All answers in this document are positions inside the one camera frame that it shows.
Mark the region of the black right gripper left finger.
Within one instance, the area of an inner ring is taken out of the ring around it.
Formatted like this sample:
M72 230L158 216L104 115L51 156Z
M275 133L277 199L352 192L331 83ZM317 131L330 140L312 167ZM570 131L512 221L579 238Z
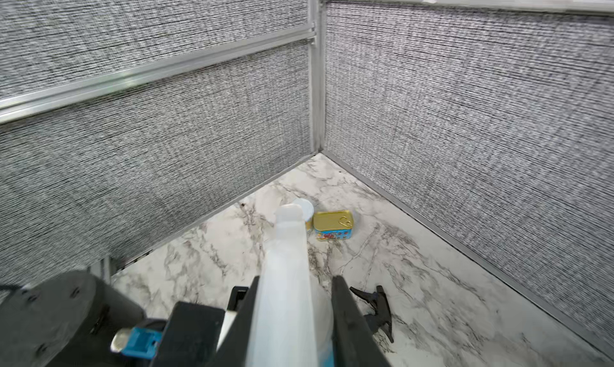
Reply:
M222 325L223 333L220 333L217 351L208 366L246 365L259 279L259 276L255 277L250 287L232 288Z

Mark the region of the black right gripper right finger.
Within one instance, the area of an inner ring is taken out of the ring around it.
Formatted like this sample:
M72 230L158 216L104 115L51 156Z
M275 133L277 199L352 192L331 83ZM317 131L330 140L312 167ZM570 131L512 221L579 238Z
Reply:
M344 277L332 280L334 311L333 348L336 366L389 366L390 362L374 341L364 316L372 307L350 292Z

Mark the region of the white translucent spray nozzle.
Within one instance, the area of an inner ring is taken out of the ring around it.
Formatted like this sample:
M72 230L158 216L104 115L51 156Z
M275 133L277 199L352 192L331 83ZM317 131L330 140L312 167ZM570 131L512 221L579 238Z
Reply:
M320 366L333 345L329 295L310 272L307 230L298 205L275 211L273 237L264 244L247 366Z

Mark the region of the blue plastic spray bottle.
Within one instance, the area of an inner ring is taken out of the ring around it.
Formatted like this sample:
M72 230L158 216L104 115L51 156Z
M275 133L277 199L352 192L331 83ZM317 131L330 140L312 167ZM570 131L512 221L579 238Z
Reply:
M331 344L328 344L323 351L318 353L320 367L334 367L334 348Z

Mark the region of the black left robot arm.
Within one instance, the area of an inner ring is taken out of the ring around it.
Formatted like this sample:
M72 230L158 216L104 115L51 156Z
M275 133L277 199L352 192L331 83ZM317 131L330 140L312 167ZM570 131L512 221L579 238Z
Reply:
M3 366L130 366L111 351L145 311L86 271L59 274L1 304Z

